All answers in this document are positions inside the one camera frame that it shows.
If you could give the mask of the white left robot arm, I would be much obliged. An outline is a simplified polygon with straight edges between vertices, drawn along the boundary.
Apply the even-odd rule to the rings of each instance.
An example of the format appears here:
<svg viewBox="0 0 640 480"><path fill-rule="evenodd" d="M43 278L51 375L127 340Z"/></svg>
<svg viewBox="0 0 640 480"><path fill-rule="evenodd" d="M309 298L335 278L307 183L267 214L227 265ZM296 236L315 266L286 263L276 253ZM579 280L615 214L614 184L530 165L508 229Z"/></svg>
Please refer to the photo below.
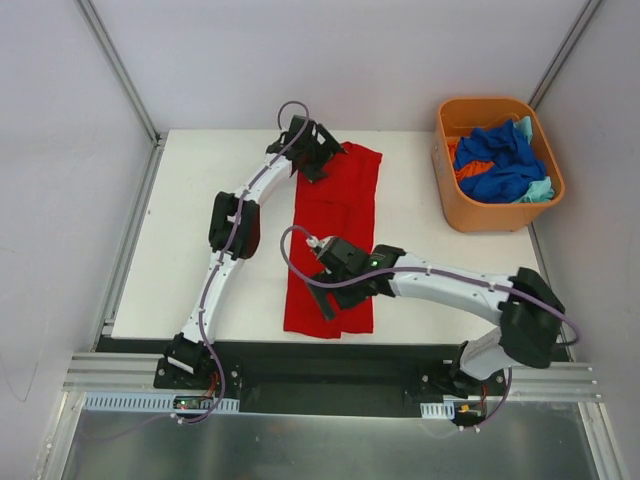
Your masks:
<svg viewBox="0 0 640 480"><path fill-rule="evenodd" d="M236 190L221 191L214 198L206 277L188 320L164 354L188 388L204 387L216 369L211 354L216 322L235 274L259 246L261 207L295 173L312 183L326 178L327 163L344 152L323 124L295 115L289 127L267 147L263 165L252 177Z"/></svg>

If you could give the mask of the light teal t shirt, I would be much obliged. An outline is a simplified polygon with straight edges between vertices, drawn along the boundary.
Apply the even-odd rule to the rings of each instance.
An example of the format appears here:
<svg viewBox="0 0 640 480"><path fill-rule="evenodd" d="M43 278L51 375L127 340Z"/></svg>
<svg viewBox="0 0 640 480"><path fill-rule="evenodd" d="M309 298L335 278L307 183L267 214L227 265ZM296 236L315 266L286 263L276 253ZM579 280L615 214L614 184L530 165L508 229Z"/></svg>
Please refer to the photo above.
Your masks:
<svg viewBox="0 0 640 480"><path fill-rule="evenodd" d="M514 129L525 137L528 144L532 143L534 132L530 116L525 116L515 122ZM547 203L554 198L554 195L551 178L546 176L542 180L531 181L527 191L516 199L515 203Z"/></svg>

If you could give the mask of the right aluminium corner post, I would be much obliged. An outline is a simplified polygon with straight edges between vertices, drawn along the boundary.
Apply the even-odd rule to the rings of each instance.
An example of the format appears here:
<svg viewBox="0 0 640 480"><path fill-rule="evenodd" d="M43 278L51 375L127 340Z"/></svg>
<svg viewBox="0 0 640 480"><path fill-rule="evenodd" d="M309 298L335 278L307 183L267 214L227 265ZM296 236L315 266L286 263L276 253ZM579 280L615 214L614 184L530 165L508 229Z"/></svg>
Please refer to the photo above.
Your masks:
<svg viewBox="0 0 640 480"><path fill-rule="evenodd" d="M584 2L529 98L528 104L532 109L536 110L541 105L591 23L605 4L605 0L587 0Z"/></svg>

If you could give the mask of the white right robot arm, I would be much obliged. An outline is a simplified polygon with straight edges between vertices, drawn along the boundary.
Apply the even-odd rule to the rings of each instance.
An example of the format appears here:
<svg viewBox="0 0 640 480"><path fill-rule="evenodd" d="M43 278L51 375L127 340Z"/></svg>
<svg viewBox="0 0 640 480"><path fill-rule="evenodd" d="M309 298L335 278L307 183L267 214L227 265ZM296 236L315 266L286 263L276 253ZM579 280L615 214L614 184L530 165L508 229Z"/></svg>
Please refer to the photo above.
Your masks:
<svg viewBox="0 0 640 480"><path fill-rule="evenodd" d="M443 393L465 398L513 366L546 369L559 348L564 308L534 270L512 276L447 270L398 247L366 252L337 236L306 243L322 266L307 284L326 320L383 295L435 302L492 324L489 333L463 342L449 366L428 374Z"/></svg>

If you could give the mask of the aluminium corner post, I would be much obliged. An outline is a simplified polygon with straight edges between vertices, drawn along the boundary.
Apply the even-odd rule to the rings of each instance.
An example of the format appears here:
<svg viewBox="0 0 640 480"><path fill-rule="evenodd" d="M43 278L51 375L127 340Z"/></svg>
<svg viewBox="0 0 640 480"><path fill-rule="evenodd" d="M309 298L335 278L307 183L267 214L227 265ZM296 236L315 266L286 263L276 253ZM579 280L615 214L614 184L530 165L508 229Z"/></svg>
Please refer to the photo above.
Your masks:
<svg viewBox="0 0 640 480"><path fill-rule="evenodd" d="M591 23L605 4L605 0L587 0L584 2L529 98L528 104L532 109L536 110L541 105Z"/></svg>
<svg viewBox="0 0 640 480"><path fill-rule="evenodd" d="M154 145L160 144L163 140L163 135L152 120L95 3L91 0L75 0L74 4L87 24L146 137Z"/></svg>

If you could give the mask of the aluminium front frame rail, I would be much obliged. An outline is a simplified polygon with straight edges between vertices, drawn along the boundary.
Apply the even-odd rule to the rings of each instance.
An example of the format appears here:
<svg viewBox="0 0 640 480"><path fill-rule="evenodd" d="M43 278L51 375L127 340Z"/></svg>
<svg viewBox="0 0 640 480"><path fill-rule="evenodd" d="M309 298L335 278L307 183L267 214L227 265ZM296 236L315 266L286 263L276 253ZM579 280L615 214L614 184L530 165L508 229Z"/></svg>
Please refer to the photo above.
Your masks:
<svg viewBox="0 0 640 480"><path fill-rule="evenodd" d="M151 393L160 354L74 353L63 392Z"/></svg>

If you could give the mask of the orange plastic basket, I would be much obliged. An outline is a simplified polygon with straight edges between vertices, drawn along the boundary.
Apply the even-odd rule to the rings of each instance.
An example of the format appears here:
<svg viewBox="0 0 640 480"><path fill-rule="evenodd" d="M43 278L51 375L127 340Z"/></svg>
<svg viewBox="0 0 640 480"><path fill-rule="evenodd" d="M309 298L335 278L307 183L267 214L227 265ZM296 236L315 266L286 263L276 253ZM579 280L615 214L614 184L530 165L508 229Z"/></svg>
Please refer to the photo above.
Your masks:
<svg viewBox="0 0 640 480"><path fill-rule="evenodd" d="M459 232L517 231L565 195L534 110L511 97L457 97L437 110L432 163Z"/></svg>

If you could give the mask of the blue t shirt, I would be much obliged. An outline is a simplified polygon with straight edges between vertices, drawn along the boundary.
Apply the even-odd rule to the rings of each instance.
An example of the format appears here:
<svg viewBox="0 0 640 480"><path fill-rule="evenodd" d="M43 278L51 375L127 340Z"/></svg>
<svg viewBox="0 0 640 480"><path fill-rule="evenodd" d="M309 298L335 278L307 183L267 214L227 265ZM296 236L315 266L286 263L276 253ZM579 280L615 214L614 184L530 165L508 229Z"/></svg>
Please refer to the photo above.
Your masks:
<svg viewBox="0 0 640 480"><path fill-rule="evenodd" d="M548 176L547 168L535 154L532 143L514 129L509 119L502 125L474 128L459 138L455 166L462 167L472 160L493 161L494 167L483 175L470 177L460 184L468 198L484 204L511 204L528 189L529 183Z"/></svg>

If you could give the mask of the orange t shirt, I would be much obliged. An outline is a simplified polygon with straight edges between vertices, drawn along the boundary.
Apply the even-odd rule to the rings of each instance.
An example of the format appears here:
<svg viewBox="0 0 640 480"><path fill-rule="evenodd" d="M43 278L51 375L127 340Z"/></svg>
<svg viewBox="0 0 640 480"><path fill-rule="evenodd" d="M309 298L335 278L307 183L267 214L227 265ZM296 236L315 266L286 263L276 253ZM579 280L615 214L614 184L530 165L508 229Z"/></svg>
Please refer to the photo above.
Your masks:
<svg viewBox="0 0 640 480"><path fill-rule="evenodd" d="M458 143L459 143L458 139L450 139L447 141L447 148L448 148L449 156L451 157L453 165L455 164L455 160L456 160ZM475 176L483 175L487 173L489 170L491 170L494 167L494 165L495 163L493 161L483 162L480 160L472 160L462 167L456 167L454 165L453 168L455 173L455 179L457 183L460 184L463 180L467 178L475 177Z"/></svg>

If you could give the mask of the red t shirt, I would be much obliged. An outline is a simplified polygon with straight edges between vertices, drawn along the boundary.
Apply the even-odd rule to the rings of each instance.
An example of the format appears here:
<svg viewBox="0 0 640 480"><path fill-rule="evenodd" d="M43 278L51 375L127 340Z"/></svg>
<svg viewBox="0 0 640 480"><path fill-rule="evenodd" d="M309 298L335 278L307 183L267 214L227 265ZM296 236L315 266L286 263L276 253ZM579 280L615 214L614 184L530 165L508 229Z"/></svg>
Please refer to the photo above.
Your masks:
<svg viewBox="0 0 640 480"><path fill-rule="evenodd" d="M383 155L362 145L345 142L344 151L325 167L326 178L316 183L297 178L294 223L322 239L339 236L371 251L375 227L375 196ZM288 273L283 329L321 339L347 334L371 334L373 302L342 310L327 321L309 288L295 273Z"/></svg>

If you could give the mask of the left aluminium corner post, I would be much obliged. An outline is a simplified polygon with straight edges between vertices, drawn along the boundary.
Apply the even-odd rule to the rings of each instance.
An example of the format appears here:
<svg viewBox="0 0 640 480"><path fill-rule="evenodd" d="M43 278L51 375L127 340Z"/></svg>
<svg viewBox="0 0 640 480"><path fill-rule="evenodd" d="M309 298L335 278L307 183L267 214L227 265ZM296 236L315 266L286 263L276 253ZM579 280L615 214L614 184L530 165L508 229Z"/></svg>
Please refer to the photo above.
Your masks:
<svg viewBox="0 0 640 480"><path fill-rule="evenodd" d="M74 4L87 24L146 137L154 145L160 144L163 140L163 135L152 120L95 3L91 0L75 0Z"/></svg>

